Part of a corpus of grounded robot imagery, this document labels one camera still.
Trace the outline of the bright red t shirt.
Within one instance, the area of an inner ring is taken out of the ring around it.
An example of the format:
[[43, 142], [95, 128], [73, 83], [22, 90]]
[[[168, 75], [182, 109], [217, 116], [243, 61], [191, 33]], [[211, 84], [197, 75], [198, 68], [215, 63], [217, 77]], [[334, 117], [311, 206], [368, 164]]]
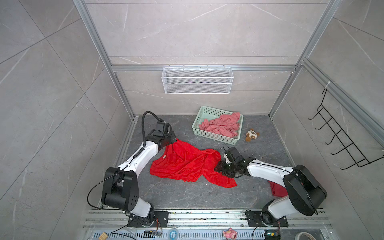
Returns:
[[177, 140], [166, 146], [162, 157], [152, 162], [150, 174], [163, 179], [196, 182], [203, 176], [208, 182], [223, 188], [234, 188], [234, 179], [215, 171], [221, 155], [213, 149], [199, 150], [189, 143]]

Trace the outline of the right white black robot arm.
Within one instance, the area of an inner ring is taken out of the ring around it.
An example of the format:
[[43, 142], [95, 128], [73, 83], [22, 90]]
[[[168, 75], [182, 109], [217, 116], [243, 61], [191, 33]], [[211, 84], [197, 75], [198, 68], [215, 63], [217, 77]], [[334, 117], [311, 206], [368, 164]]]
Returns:
[[272, 226], [287, 215], [317, 214], [317, 208], [327, 198], [324, 187], [303, 165], [282, 167], [254, 158], [244, 158], [235, 147], [223, 144], [224, 160], [215, 171], [231, 179], [248, 176], [261, 178], [283, 187], [287, 195], [266, 204], [260, 212], [259, 223]]

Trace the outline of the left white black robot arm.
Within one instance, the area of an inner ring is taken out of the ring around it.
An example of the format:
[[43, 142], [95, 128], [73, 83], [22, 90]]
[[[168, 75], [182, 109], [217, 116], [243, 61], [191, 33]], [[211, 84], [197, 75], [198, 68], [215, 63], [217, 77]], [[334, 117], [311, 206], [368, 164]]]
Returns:
[[87, 203], [90, 207], [101, 209], [90, 203], [91, 192], [102, 185], [101, 202], [111, 210], [128, 212], [137, 217], [140, 225], [151, 226], [155, 221], [155, 210], [152, 204], [140, 197], [138, 177], [149, 161], [159, 151], [177, 141], [172, 126], [162, 119], [157, 120], [156, 127], [145, 134], [142, 123], [144, 140], [141, 146], [118, 167], [106, 170], [104, 179], [97, 183], [87, 194]]

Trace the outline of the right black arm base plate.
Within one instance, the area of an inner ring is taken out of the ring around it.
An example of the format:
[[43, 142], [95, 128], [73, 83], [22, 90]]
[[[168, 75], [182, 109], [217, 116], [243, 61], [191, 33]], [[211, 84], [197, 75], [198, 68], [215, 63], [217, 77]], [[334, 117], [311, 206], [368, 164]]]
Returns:
[[288, 227], [286, 217], [275, 219], [267, 212], [262, 211], [245, 211], [246, 220], [249, 227]]

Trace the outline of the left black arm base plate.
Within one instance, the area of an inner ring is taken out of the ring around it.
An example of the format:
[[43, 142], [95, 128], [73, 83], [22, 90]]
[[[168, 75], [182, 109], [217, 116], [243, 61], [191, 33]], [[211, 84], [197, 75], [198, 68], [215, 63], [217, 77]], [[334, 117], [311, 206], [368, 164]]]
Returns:
[[168, 225], [168, 221], [169, 221], [169, 212], [155, 211], [155, 212], [150, 212], [146, 218], [138, 217], [136, 215], [130, 216], [128, 221], [128, 227], [165, 228]]

